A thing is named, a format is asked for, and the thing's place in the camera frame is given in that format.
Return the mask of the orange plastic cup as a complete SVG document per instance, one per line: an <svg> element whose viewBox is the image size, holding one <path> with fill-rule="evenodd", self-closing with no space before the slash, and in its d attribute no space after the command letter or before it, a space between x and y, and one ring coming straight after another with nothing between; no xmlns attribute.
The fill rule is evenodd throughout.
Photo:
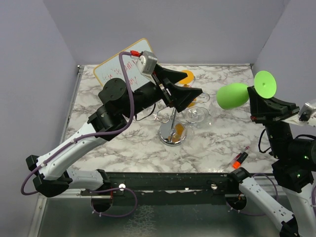
<svg viewBox="0 0 316 237"><path fill-rule="evenodd" d="M187 76L180 80L177 85L180 87L191 88L196 80L194 74L190 70L182 70L183 73L186 73Z"/></svg>

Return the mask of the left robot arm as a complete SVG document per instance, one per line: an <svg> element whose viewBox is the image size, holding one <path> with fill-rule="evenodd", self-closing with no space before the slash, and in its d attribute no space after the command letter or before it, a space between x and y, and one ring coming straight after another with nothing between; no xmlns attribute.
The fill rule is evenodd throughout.
<svg viewBox="0 0 316 237"><path fill-rule="evenodd" d="M178 86L187 74L161 67L157 63L139 66L148 82L136 90L131 89L127 78L112 78L98 96L102 102L95 113L70 138L42 156L30 155L26 159L34 176L37 193L47 198L55 197L68 189L87 189L105 194L110 182L106 172L74 171L70 169L77 160L95 148L111 141L127 130L133 117L162 100L166 106L181 112L202 94L202 89Z"/></svg>

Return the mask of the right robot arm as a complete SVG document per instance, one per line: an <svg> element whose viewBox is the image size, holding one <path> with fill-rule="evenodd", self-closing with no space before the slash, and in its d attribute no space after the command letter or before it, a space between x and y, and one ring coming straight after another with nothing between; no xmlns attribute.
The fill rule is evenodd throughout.
<svg viewBox="0 0 316 237"><path fill-rule="evenodd" d="M285 192L292 210L284 208L256 182L244 168L228 174L227 188L241 192L264 211L279 230L281 237L316 235L316 194L313 173L316 171L316 138L294 138L286 119L295 118L299 107L274 97L261 97L254 87L247 89L251 120L262 124L267 132L273 157L273 175Z"/></svg>

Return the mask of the green plastic goblet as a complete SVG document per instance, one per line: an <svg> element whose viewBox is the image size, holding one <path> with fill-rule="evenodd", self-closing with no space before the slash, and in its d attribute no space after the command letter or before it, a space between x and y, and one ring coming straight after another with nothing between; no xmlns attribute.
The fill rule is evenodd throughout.
<svg viewBox="0 0 316 237"><path fill-rule="evenodd" d="M237 82L223 86L217 91L216 101L224 110L240 107L249 100L248 88L254 88L260 97L270 99L276 94L277 82L270 72L259 71L254 77L254 86Z"/></svg>

